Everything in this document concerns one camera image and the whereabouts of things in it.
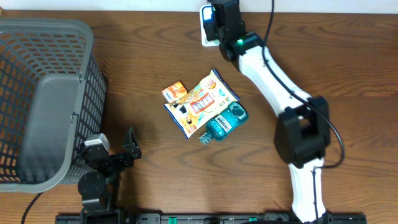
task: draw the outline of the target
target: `wood grain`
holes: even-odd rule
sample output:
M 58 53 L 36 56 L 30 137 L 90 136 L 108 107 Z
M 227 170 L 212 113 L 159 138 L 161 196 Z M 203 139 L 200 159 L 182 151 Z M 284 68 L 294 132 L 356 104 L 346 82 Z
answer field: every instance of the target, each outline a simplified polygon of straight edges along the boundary
M 109 78 L 102 130 L 113 151 L 136 130 L 143 158 L 123 175 L 119 204 L 165 213 L 288 210 L 292 187 L 274 149 L 275 116 L 259 90 L 217 48 L 200 43 L 198 13 L 5 11 L 7 17 L 79 19 L 95 36 L 94 53 Z M 268 14 L 244 14 L 263 35 Z M 332 212 L 364 212 L 369 224 L 398 220 L 398 17 L 278 13 L 269 48 L 289 77 L 323 95 L 347 147 L 344 164 L 323 172 L 323 200 Z M 250 119 L 224 142 L 188 141 L 160 94 L 183 81 L 193 88 L 212 68 L 241 97 Z M 339 156 L 333 139 L 326 162 Z M 31 194 L 0 194 L 1 223 L 19 223 Z M 53 223 L 77 213 L 75 185 L 38 199 L 27 223 Z

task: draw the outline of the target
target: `mouthwash bottle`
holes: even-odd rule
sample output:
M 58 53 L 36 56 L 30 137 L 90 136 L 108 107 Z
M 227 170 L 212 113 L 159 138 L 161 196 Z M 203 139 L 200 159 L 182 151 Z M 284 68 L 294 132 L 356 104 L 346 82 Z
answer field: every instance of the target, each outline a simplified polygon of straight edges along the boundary
M 247 121 L 248 118 L 249 116 L 242 105 L 233 102 L 220 115 L 207 122 L 207 132 L 199 138 L 200 142 L 208 144 L 213 139 L 222 141 L 236 127 Z

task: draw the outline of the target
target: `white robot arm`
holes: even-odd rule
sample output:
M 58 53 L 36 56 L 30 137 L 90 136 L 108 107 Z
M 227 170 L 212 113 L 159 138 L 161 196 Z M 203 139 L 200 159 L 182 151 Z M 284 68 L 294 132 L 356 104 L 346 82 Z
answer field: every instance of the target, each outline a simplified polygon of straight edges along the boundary
M 244 55 L 239 56 L 239 69 L 243 75 L 247 76 L 265 96 L 276 116 L 278 117 L 285 111 L 287 107 L 298 108 L 303 104 L 293 98 L 284 87 L 272 76 L 268 68 L 264 65 L 261 55 L 262 47 L 256 46 L 246 51 Z M 266 49 L 266 59 L 276 75 L 299 97 L 303 99 L 311 96 L 295 85 L 288 76 L 280 69 L 271 57 L 269 50 Z M 323 159 L 313 159 L 306 162 L 299 169 L 293 164 L 289 164 L 290 175 L 293 187 L 293 204 L 292 210 L 301 222 L 312 222 L 316 219 L 314 209 L 313 179 L 312 171 L 315 167 L 321 167 Z M 325 212 L 325 206 L 322 203 L 321 188 L 321 170 L 316 172 L 316 192 L 318 217 L 320 218 Z
M 244 30 L 239 6 L 238 9 L 234 6 L 236 1 L 215 2 L 203 6 L 200 10 L 202 44 L 220 45 L 226 60 L 232 61 L 237 69 L 258 87 L 271 105 L 278 118 L 275 147 L 284 162 L 289 165 L 292 178 L 292 210 L 301 222 L 312 222 L 317 219 L 312 172 L 316 167 L 323 165 L 325 147 L 330 142 L 329 127 L 302 102 L 292 97 L 264 65 L 261 39 L 255 33 L 247 33 Z M 285 85 L 328 116 L 327 103 L 323 98 L 311 98 L 280 69 L 267 48 L 265 54 L 269 66 Z M 309 126 L 301 126 L 301 119 L 308 119 Z M 320 169 L 315 173 L 315 186 L 316 206 L 320 218 L 326 212 L 322 202 Z

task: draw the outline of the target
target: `yellow snack bag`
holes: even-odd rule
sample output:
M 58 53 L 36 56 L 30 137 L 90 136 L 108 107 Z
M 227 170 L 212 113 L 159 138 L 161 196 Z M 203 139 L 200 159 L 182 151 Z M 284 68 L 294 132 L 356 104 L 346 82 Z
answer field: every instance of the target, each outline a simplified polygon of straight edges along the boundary
M 221 79 L 217 71 L 212 69 L 193 90 L 175 103 L 165 104 L 164 108 L 182 130 L 185 139 L 188 139 L 212 117 L 238 100 L 239 97 Z

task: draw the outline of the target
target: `green indicator light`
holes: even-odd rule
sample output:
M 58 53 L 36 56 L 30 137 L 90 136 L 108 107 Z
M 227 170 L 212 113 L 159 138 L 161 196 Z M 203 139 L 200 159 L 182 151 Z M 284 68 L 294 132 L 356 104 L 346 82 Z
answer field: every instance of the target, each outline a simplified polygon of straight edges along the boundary
M 169 224 L 177 224 L 177 218 L 170 217 L 169 218 Z

